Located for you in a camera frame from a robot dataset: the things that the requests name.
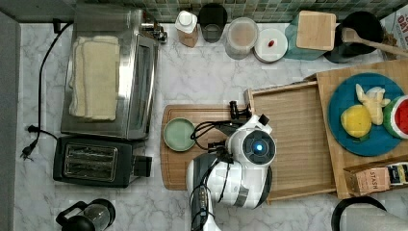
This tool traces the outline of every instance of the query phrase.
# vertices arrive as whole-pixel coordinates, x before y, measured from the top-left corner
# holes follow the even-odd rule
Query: lemon
[[[342,126],[352,137],[362,138],[371,129],[371,115],[363,105],[354,105],[342,113]]]

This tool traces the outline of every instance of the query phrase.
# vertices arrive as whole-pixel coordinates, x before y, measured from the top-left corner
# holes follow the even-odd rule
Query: wooden lid
[[[331,51],[334,47],[336,16],[333,13],[302,11],[299,13],[296,46]]]

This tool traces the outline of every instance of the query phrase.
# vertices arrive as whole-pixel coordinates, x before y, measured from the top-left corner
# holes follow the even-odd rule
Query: kettle handle
[[[382,205],[378,200],[369,196],[351,197],[348,199],[344,199],[336,206],[333,211],[333,215],[331,218],[331,226],[333,231],[340,231],[340,221],[342,218],[342,214],[345,208],[353,204],[370,204],[377,207],[378,209],[387,212],[384,205]]]
[[[74,209],[81,209],[84,211],[88,207],[88,204],[85,203],[84,201],[78,201],[71,207],[67,208],[66,210],[60,212],[55,219],[55,221],[60,225],[64,226],[65,224],[68,223],[68,219],[65,217],[67,214],[71,213]]]

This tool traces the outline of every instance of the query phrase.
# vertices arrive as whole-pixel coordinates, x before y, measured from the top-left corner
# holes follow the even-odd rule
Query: tile backsplash
[[[402,8],[407,0],[86,0],[147,9],[160,22],[174,22],[180,11],[198,14],[208,3],[219,3],[228,12],[228,21],[249,17],[257,22],[290,22],[302,10],[334,13],[338,20],[358,11],[374,13],[379,18]]]

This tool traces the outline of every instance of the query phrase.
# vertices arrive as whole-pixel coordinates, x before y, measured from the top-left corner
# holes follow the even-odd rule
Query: jar lid
[[[177,16],[176,28],[184,33],[191,33],[195,26],[197,25],[197,16],[188,13],[186,11],[181,11]]]
[[[276,29],[263,30],[255,43],[255,57],[264,63],[280,60],[288,50],[288,40]]]
[[[250,18],[239,17],[231,22],[227,33],[227,42],[237,50],[250,50],[258,39],[259,29]]]

